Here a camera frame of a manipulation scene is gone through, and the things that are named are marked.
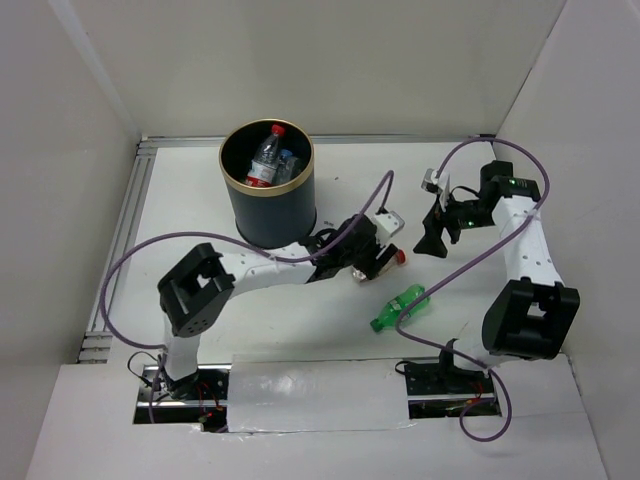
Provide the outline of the green bottle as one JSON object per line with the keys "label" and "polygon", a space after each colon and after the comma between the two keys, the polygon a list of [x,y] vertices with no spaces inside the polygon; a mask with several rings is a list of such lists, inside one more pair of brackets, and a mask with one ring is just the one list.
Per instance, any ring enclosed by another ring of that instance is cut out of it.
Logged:
{"label": "green bottle", "polygon": [[369,322],[369,326],[375,333],[393,328],[400,313],[412,302],[422,297],[426,288],[421,284],[413,284],[405,291],[389,300],[381,309],[378,316]]}

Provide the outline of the blue label water bottle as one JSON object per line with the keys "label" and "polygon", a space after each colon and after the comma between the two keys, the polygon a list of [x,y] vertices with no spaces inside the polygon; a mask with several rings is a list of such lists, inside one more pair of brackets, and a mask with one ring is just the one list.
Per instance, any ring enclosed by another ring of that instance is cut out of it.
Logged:
{"label": "blue label water bottle", "polygon": [[290,181],[292,176],[292,162],[295,160],[292,152],[282,149],[278,157],[278,168],[274,175],[274,184],[282,185]]}

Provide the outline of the red label water bottle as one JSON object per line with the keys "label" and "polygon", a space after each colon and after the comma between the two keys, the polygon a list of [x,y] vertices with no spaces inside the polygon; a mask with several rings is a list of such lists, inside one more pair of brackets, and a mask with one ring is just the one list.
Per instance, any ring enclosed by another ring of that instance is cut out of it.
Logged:
{"label": "red label water bottle", "polygon": [[281,140],[286,128],[273,124],[270,135],[260,144],[247,173],[245,184],[250,187],[271,187],[279,165],[279,151]]}

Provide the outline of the crushed bottle red cap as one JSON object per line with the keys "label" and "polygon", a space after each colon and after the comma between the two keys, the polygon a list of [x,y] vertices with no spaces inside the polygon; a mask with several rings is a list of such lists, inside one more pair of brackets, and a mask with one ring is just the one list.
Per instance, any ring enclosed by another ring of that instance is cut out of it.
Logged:
{"label": "crushed bottle red cap", "polygon": [[352,277],[357,283],[364,283],[376,280],[377,278],[385,275],[389,271],[402,267],[406,264],[406,254],[402,249],[398,249],[391,257],[384,260],[380,267],[375,267],[375,272],[368,276],[365,272],[353,267],[351,269]]}

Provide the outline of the clear wide-mouth plastic jar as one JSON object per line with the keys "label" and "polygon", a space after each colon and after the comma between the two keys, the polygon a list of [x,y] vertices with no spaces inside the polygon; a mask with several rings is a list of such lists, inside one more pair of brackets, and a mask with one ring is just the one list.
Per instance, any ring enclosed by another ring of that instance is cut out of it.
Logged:
{"label": "clear wide-mouth plastic jar", "polygon": [[287,182],[294,180],[304,170],[304,161],[290,156],[287,161]]}

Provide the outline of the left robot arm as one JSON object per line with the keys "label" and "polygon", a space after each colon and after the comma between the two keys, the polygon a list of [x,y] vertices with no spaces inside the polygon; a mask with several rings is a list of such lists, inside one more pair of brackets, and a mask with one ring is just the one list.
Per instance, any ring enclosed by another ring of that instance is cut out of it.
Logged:
{"label": "left robot arm", "polygon": [[195,393],[201,335],[227,301],[272,286],[328,280],[348,267],[373,280],[399,252],[391,238],[403,227],[395,212],[380,209],[371,218],[353,216],[339,229],[324,229],[264,255],[220,253],[209,243],[195,246],[158,284],[166,345],[163,389],[179,400]]}

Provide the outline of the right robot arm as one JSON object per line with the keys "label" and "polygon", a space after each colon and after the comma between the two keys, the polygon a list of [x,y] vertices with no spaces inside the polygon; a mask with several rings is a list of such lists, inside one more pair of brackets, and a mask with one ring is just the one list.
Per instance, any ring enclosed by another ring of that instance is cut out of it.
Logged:
{"label": "right robot arm", "polygon": [[444,258],[442,235],[457,243],[464,230],[494,227],[501,239],[507,283],[484,315],[480,333],[452,339],[439,355],[436,379],[448,392],[460,391],[486,367],[513,360],[557,356],[580,306],[579,292],[557,272],[536,204],[538,185],[516,178],[510,162],[494,160],[480,170],[480,189],[471,200],[455,199],[447,174],[430,169],[422,187],[436,200],[422,221],[425,233],[416,254]]}

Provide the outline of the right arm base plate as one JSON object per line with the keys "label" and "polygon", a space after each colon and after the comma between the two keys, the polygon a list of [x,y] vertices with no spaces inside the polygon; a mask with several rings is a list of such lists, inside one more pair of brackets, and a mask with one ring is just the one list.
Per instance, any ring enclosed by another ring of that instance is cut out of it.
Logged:
{"label": "right arm base plate", "polygon": [[433,359],[400,360],[394,370],[404,378],[412,420],[459,417],[467,406],[467,416],[501,414],[494,383],[481,372],[445,372]]}

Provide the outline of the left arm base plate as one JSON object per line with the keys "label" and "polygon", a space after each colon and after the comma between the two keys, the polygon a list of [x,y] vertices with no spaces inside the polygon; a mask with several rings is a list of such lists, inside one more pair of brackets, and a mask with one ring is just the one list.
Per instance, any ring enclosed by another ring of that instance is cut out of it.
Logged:
{"label": "left arm base plate", "polygon": [[228,431],[230,364],[200,365],[195,385],[178,397],[169,394],[163,379],[159,380],[155,391],[151,391],[156,372],[155,365],[147,365],[142,370],[138,393],[135,396],[134,424],[151,424],[149,402],[153,400],[153,418],[156,424],[194,424],[209,433]]}

